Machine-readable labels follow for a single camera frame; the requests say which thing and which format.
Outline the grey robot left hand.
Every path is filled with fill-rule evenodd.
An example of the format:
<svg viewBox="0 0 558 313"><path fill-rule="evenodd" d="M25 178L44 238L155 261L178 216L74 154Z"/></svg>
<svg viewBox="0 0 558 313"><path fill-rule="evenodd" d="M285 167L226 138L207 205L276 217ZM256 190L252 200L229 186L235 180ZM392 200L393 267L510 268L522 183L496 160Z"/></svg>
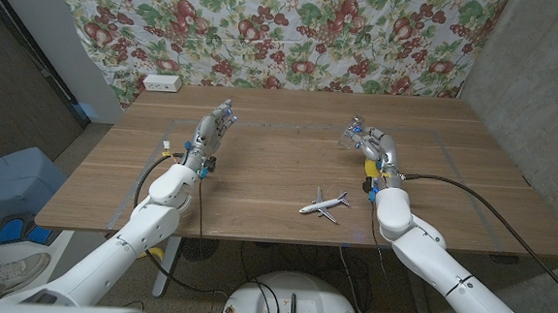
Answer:
<svg viewBox="0 0 558 313"><path fill-rule="evenodd" d="M224 101L210 114L205 115L186 145L186 152L180 164L195 172L199 171L204 161L216 153L222 137L235 121L231 99Z"/></svg>

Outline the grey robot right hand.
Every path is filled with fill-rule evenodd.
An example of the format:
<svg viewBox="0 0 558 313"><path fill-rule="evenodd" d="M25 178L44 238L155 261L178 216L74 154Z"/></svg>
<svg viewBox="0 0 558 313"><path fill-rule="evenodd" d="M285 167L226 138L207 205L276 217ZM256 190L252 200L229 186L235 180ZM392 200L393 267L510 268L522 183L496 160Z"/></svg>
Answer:
<svg viewBox="0 0 558 313"><path fill-rule="evenodd" d="M397 149L391 135L355 121L344 129L342 137L347 148L358 149L373 161L381 188L401 187Z"/></svg>

